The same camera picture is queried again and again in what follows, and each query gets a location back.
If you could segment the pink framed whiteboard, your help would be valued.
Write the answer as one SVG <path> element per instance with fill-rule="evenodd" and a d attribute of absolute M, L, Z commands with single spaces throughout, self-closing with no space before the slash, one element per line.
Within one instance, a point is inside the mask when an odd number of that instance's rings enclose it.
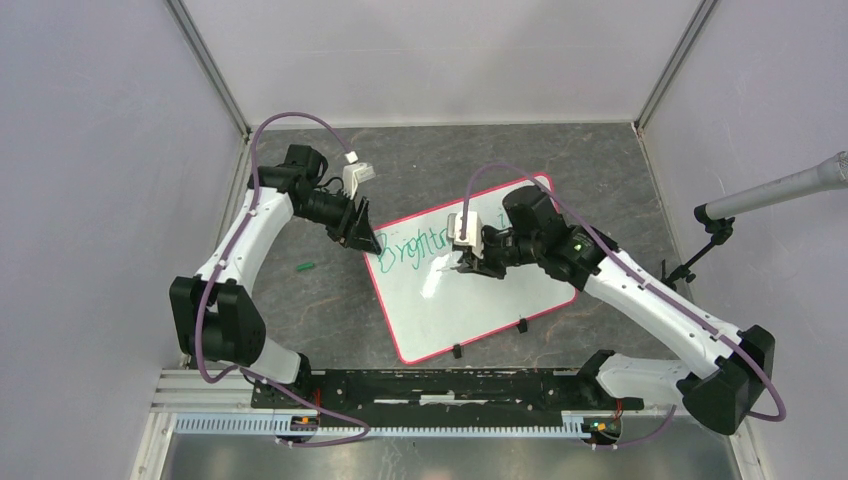
<path fill-rule="evenodd" d="M 449 215 L 461 200 L 425 209 L 375 230 L 382 251 L 366 265 L 399 359 L 414 365 L 573 303 L 576 290 L 539 267 L 510 269 L 502 280 L 455 271 Z"/>

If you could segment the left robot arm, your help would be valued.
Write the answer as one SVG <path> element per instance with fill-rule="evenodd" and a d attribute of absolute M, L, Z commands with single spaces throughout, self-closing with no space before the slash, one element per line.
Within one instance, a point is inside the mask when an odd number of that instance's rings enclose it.
<path fill-rule="evenodd" d="M 283 163 L 260 166 L 248 182 L 244 203 L 212 256 L 191 277 L 176 278 L 169 299 L 181 351 L 205 360 L 246 368 L 276 383 L 290 407 L 314 394 L 307 357 L 270 339 L 251 293 L 270 247 L 283 227 L 298 217 L 324 226 L 344 248 L 379 254 L 369 221 L 369 202 L 358 187 L 374 178 L 372 165 L 348 153 L 342 187 L 327 188 L 327 159 L 307 145 L 288 148 Z"/>

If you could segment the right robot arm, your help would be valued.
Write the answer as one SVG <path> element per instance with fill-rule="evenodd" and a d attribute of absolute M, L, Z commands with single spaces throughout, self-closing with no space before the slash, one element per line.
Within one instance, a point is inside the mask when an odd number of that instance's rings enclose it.
<path fill-rule="evenodd" d="M 747 418 L 785 419 L 772 382 L 776 339 L 768 330 L 742 330 L 697 307 L 602 232 L 584 221 L 569 224 L 541 185 L 510 192 L 502 206 L 510 222 L 504 229 L 484 224 L 468 201 L 449 215 L 447 238 L 460 254 L 458 272 L 502 280 L 511 268 L 535 265 L 623 313 L 677 357 L 595 355 L 577 382 L 585 405 L 602 408 L 616 397 L 681 406 L 723 435 L 734 434 Z"/>

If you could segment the black microphone tripod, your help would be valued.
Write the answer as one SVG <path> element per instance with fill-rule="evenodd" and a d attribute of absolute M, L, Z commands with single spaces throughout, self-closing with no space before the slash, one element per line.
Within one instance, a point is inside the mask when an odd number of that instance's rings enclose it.
<path fill-rule="evenodd" d="M 710 235 L 708 243 L 670 273 L 666 272 L 666 261 L 661 262 L 660 281 L 673 291 L 677 290 L 676 283 L 678 281 L 683 281 L 686 284 L 693 282 L 696 274 L 692 271 L 692 267 L 714 248 L 724 245 L 734 233 L 735 217 L 712 219 L 708 216 L 697 216 L 696 219 L 704 226 L 705 232 Z"/>

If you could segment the grey microphone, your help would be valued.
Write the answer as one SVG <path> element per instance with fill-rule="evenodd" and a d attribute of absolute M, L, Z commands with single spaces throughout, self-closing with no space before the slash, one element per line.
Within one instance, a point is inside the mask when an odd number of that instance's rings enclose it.
<path fill-rule="evenodd" d="M 789 200 L 846 188 L 847 152 L 841 151 L 817 166 L 699 205 L 693 214 L 707 225 Z"/>

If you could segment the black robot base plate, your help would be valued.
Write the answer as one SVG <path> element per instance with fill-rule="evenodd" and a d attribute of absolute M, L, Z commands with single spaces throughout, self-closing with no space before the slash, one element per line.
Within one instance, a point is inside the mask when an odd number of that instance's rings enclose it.
<path fill-rule="evenodd" d="M 570 412 L 637 411 L 576 369 L 326 369 L 293 392 L 321 407 L 319 426 L 555 426 Z"/>

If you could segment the aluminium front frame rail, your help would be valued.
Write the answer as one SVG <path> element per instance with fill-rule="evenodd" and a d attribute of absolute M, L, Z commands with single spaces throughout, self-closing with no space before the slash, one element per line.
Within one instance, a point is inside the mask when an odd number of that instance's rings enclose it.
<path fill-rule="evenodd" d="M 616 399 L 624 397 L 641 399 L 645 405 L 640 410 L 683 403 L 683 397 L 675 389 L 672 380 L 666 382 L 650 380 L 645 384 L 630 387 L 625 393 L 616 392 L 610 395 Z M 155 390 L 153 403 L 163 408 L 233 411 L 317 407 L 307 400 L 299 403 L 270 385 L 255 382 L 238 373 L 232 373 L 219 382 L 208 383 L 195 370 L 163 371 Z"/>

